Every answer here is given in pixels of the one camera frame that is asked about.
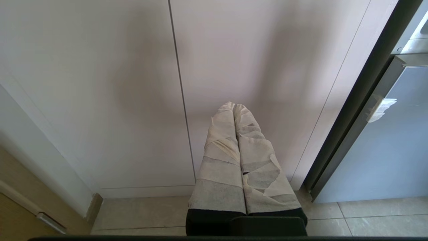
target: cabinet door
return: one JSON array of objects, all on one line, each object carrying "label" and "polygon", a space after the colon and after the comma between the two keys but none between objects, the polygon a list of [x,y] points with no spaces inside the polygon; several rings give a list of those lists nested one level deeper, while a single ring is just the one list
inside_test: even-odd
[{"label": "cabinet door", "polygon": [[5,88],[104,198],[194,185],[167,0],[1,1],[0,32]]},{"label": "cabinet door", "polygon": [[290,180],[368,3],[171,1],[195,170],[210,116],[233,101],[253,112]]}]

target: paper label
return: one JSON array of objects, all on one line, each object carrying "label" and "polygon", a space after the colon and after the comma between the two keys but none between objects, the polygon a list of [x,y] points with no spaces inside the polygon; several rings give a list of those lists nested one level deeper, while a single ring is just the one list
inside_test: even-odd
[{"label": "paper label", "polygon": [[369,123],[379,120],[385,114],[385,110],[397,103],[397,99],[386,99],[380,95],[373,95],[373,97],[377,102],[373,108],[369,109],[370,113],[366,113],[366,120]]}]

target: floor tile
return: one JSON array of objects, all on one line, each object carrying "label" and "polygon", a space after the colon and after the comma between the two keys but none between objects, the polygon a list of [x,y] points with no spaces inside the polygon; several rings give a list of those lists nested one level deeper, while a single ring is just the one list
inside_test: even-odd
[{"label": "floor tile", "polygon": [[337,202],[313,204],[311,202],[312,197],[306,190],[300,189],[299,191],[295,191],[295,193],[309,220],[343,218]]},{"label": "floor tile", "polygon": [[308,236],[351,236],[343,218],[309,220],[306,232]]},{"label": "floor tile", "polygon": [[339,202],[344,217],[428,214],[428,197]]},{"label": "floor tile", "polygon": [[92,235],[186,236],[186,227],[94,230]]},{"label": "floor tile", "polygon": [[105,199],[93,230],[186,225],[188,196]]},{"label": "floor tile", "polygon": [[346,222],[353,236],[428,236],[428,215],[357,217]]}]

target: door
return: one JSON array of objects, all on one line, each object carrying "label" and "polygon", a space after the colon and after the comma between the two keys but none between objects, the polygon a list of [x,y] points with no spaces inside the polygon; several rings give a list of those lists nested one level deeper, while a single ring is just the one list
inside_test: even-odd
[{"label": "door", "polygon": [[2,0],[0,32],[1,84],[93,192],[191,194],[167,0]]},{"label": "door", "polygon": [[291,180],[369,2],[171,1],[195,170],[211,115],[232,101]]},{"label": "door", "polygon": [[[12,236],[17,234],[17,238],[27,237],[19,233],[19,230],[26,231],[23,226],[12,225],[9,222],[23,222],[25,225],[31,225],[36,223],[34,219],[41,213],[49,216],[52,219],[51,223],[63,227],[62,230],[66,234],[87,235],[91,231],[91,225],[83,217],[1,147],[0,194],[0,238],[3,238],[3,233]],[[17,229],[9,230],[8,227],[11,225],[17,226]],[[39,232],[51,232],[43,225],[35,225],[43,228],[36,228],[34,232],[31,230],[31,235]]]},{"label": "door", "polygon": [[35,215],[0,193],[0,241],[27,241],[59,233]]}]

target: baseboard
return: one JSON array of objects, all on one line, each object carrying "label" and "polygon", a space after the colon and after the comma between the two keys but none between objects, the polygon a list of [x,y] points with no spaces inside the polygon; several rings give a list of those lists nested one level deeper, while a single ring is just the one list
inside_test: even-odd
[{"label": "baseboard", "polygon": [[132,188],[101,188],[104,198],[138,198],[190,196],[194,185],[170,187],[132,187]]},{"label": "baseboard", "polygon": [[98,193],[92,196],[91,204],[89,205],[88,211],[86,212],[86,221],[93,226],[95,219],[97,218],[98,212],[100,211],[103,198]]}]

